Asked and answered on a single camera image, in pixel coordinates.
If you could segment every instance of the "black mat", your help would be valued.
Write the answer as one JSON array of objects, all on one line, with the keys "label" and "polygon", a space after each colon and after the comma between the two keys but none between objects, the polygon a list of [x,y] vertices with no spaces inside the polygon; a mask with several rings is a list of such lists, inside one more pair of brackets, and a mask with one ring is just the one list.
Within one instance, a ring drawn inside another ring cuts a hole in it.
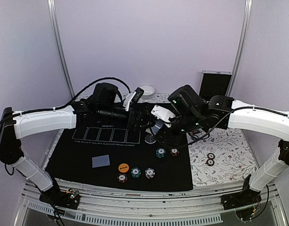
[{"label": "black mat", "polygon": [[[170,108],[169,104],[159,105]],[[145,104],[133,105],[134,109],[144,107]],[[101,130],[66,129],[56,145],[46,171],[56,178],[96,186],[158,192],[191,190],[193,182],[188,148],[179,150],[178,156],[172,156],[169,150],[166,150],[165,157],[159,159],[156,157],[156,150],[160,145],[157,142],[153,145],[147,144],[146,135],[144,131],[126,131],[109,126],[102,127]],[[186,142],[185,136],[180,144]],[[92,168],[92,158],[102,155],[109,155],[110,165]],[[121,163],[127,163],[130,169],[140,168],[141,176],[133,178],[129,170],[126,173],[128,180],[125,183],[118,182],[118,166]],[[144,171],[147,168],[155,170],[154,178],[145,177]]]}]

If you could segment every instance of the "teal poker chip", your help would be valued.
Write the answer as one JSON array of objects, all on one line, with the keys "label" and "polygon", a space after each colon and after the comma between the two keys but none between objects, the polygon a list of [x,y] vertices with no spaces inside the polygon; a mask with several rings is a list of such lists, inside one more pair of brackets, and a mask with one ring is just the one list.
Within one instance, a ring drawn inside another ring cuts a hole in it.
[{"label": "teal poker chip", "polygon": [[145,176],[148,179],[151,179],[155,176],[155,170],[153,170],[152,168],[148,168],[145,170]]},{"label": "teal poker chip", "polygon": [[163,158],[165,156],[165,149],[164,148],[158,148],[156,151],[156,156],[158,158]]},{"label": "teal poker chip", "polygon": [[134,178],[140,177],[140,174],[141,174],[140,169],[139,168],[131,169],[131,174],[132,174],[132,177]]}]

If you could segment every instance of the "orange disc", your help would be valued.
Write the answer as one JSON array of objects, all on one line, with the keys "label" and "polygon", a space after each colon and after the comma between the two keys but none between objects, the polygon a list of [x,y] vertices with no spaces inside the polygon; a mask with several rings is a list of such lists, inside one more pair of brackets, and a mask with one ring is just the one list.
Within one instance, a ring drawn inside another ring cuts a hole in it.
[{"label": "orange disc", "polygon": [[126,163],[122,163],[122,164],[118,167],[118,170],[119,170],[121,173],[126,173],[126,172],[128,172],[128,170],[129,170],[129,165],[126,164]]}]

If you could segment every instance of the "black poker chip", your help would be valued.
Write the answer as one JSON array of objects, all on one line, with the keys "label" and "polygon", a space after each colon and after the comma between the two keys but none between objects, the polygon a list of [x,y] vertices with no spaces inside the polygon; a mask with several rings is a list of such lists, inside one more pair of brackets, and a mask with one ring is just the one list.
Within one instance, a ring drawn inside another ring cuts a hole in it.
[{"label": "black poker chip", "polygon": [[213,153],[208,153],[207,154],[207,158],[208,159],[214,159],[215,158],[215,155]]},{"label": "black poker chip", "polygon": [[212,159],[207,159],[206,165],[213,166],[214,164],[215,164],[215,162]]}]

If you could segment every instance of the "white patterned tablecloth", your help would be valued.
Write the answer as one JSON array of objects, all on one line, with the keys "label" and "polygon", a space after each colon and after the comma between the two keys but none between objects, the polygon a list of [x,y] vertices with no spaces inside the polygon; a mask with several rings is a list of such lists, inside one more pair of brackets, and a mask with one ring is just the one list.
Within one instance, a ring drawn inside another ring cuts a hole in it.
[{"label": "white patterned tablecloth", "polygon": [[[168,103],[168,96],[169,94],[154,94],[151,99],[140,99],[139,103]],[[81,95],[77,100],[87,97],[88,95]],[[48,153],[44,168],[62,132],[61,130],[57,134]],[[213,166],[206,164],[208,153],[215,155],[215,164]],[[190,145],[189,154],[194,187],[240,182],[257,170],[257,164],[252,151],[240,129],[214,129],[208,139]]]}]

